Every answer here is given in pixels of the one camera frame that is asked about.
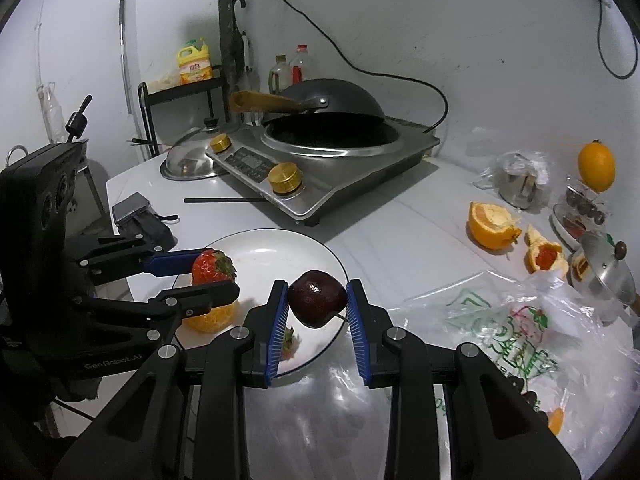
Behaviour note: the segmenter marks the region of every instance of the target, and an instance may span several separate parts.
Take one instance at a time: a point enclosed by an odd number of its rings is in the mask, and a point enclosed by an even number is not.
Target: lemon
[[[599,140],[590,142],[578,155],[578,170],[582,181],[591,189],[602,193],[616,178],[616,159]]]

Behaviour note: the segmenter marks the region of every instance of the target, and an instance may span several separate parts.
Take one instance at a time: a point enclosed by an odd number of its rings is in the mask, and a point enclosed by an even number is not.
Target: peeled orange
[[[499,205],[472,202],[469,206],[469,231],[487,249],[497,251],[513,244],[522,233],[516,221],[507,208]]]
[[[225,306],[212,308],[208,314],[187,317],[183,319],[183,322],[186,326],[193,328],[198,332],[219,332],[231,323],[237,307],[238,301],[234,301],[233,303]]]
[[[529,245],[526,255],[529,272],[536,270],[560,270],[564,278],[569,271],[569,263],[562,252],[562,245],[547,240],[533,225],[529,224],[525,241]]]
[[[582,181],[601,193],[609,189],[616,178],[616,159],[609,148],[594,140],[580,150],[578,170]]]

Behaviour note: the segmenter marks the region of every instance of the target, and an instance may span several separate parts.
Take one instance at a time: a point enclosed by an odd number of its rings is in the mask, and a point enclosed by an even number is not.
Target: pot lid
[[[636,300],[636,284],[624,261],[624,242],[618,242],[614,248],[601,235],[587,231],[580,237],[580,245],[584,257],[602,284],[622,303],[632,304]]]
[[[226,173],[207,155],[206,149],[212,137],[238,128],[218,124],[217,118],[206,118],[204,123],[204,128],[192,128],[169,150],[160,166],[162,176],[169,180],[198,180]]]

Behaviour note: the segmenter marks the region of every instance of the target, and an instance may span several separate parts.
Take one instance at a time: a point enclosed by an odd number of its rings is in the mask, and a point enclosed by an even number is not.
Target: orange
[[[187,317],[182,321],[186,326],[198,332],[220,332],[220,330],[226,328],[231,323],[237,307],[238,301],[234,301],[225,306],[212,308],[208,314]]]
[[[599,140],[590,142],[578,154],[578,170],[582,181],[591,189],[602,193],[616,178],[616,159]]]
[[[511,213],[495,204],[472,202],[468,222],[474,240],[494,251],[510,246],[522,232],[514,225],[516,219]]]

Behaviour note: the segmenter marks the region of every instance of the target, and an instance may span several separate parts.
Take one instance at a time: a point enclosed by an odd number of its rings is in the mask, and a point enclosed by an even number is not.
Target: small plate
[[[220,238],[208,247],[229,256],[238,274],[240,308],[230,327],[242,324],[249,309],[267,303],[275,280],[285,280],[290,285],[308,270],[324,270],[343,286],[347,285],[347,273],[335,254],[313,238],[293,231],[243,231]],[[191,274],[181,274],[176,278],[174,288],[190,285]],[[300,338],[299,346],[293,357],[280,362],[278,375],[288,374],[313,361],[334,341],[343,324],[343,320],[334,317],[322,328],[314,330],[302,325],[289,312],[287,326],[293,326],[294,334]],[[185,348],[193,348],[209,344],[218,333],[197,332],[182,324],[175,335]]]

